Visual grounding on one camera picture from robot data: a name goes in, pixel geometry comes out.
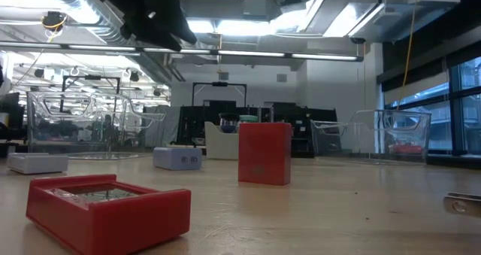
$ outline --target red object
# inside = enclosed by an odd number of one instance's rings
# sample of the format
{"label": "red object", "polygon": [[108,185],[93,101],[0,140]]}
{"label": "red object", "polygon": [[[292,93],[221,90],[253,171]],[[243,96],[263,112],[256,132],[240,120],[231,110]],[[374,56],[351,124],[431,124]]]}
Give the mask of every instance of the red object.
{"label": "red object", "polygon": [[394,153],[422,153],[422,147],[416,145],[394,145]]}
{"label": "red object", "polygon": [[288,123],[241,123],[239,181],[280,186],[290,183],[291,137]]}
{"label": "red object", "polygon": [[26,216],[75,253],[127,254],[188,232],[190,196],[116,175],[41,178],[30,181]]}

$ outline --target table surface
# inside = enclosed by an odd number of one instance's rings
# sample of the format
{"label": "table surface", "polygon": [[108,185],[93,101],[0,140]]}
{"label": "table surface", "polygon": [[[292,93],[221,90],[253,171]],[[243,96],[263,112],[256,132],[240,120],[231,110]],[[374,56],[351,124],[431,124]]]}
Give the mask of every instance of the table surface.
{"label": "table surface", "polygon": [[[190,232],[139,254],[478,254],[481,218],[447,214],[448,192],[481,193],[481,172],[423,165],[294,159],[285,187],[237,182],[236,161],[200,171],[152,167],[151,157],[71,160],[67,175],[117,174],[158,190],[192,191]],[[69,254],[25,218],[29,181],[0,165],[2,254]]]}

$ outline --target air duct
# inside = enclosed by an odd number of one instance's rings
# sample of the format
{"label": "air duct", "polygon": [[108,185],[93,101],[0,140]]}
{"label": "air duct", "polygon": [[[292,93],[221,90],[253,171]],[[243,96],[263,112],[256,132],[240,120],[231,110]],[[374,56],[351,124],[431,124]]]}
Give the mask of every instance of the air duct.
{"label": "air duct", "polygon": [[[80,20],[83,14],[95,14],[99,20],[96,25],[99,28],[90,28],[89,31],[108,45],[125,46],[131,45],[131,41],[125,39],[120,33],[122,20],[104,3],[99,0],[60,0],[69,6],[70,11],[76,11],[76,20]],[[165,68],[150,58],[149,55],[142,53],[141,56],[129,57],[133,62],[138,63],[144,68],[145,73],[156,83],[168,83],[170,76],[165,75]]]}

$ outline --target red tray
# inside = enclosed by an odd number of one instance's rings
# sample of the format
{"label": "red tray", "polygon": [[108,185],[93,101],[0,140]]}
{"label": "red tray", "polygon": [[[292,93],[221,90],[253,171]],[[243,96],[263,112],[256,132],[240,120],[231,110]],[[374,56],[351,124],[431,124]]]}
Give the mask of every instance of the red tray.
{"label": "red tray", "polygon": [[76,253],[126,254],[188,232],[190,197],[116,175],[41,178],[30,182],[26,216]]}

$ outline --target clear plastic enclosure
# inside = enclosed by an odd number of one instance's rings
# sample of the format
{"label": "clear plastic enclosure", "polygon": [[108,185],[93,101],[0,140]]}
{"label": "clear plastic enclosure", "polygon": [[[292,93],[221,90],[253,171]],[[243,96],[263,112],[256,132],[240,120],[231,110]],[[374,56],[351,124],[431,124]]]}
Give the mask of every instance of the clear plastic enclosure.
{"label": "clear plastic enclosure", "polygon": [[[165,113],[139,113],[125,96],[30,92],[27,105],[31,153],[124,159],[146,156],[161,146]],[[146,135],[152,133],[157,139],[150,139],[148,147]]]}
{"label": "clear plastic enclosure", "polygon": [[357,111],[349,123],[311,121],[317,156],[425,162],[431,115]]}

